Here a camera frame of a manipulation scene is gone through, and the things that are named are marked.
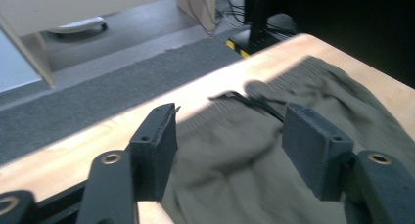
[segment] olive green pants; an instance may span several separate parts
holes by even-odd
[[[415,176],[413,140],[337,67],[309,57],[254,91],[318,111],[354,140],[356,153],[389,154]],[[346,223],[341,202],[321,202],[306,187],[281,147],[282,127],[275,117],[233,100],[219,100],[179,124],[179,150],[161,203],[173,221]]]

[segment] white wall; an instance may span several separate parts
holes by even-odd
[[[0,93],[41,78],[0,29]]]

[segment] drawstring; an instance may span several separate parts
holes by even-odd
[[[216,97],[209,97],[208,98],[211,101],[214,100],[220,100],[220,99],[233,99],[236,101],[241,102],[242,104],[244,104],[245,106],[249,107],[249,108],[260,108],[266,112],[268,112],[269,114],[271,114],[272,116],[276,117],[278,120],[280,120],[281,122],[284,122],[284,116],[282,116],[281,114],[279,114],[274,108],[272,108],[271,105],[269,105],[267,102],[272,102],[272,103],[276,103],[276,104],[280,104],[280,105],[285,105],[286,102],[284,101],[280,101],[280,100],[270,100],[270,99],[266,99],[264,97],[252,97],[252,96],[248,96],[248,98],[244,97],[243,95],[241,95],[240,93],[236,92],[236,91],[229,91],[226,92],[222,95],[216,96]]]

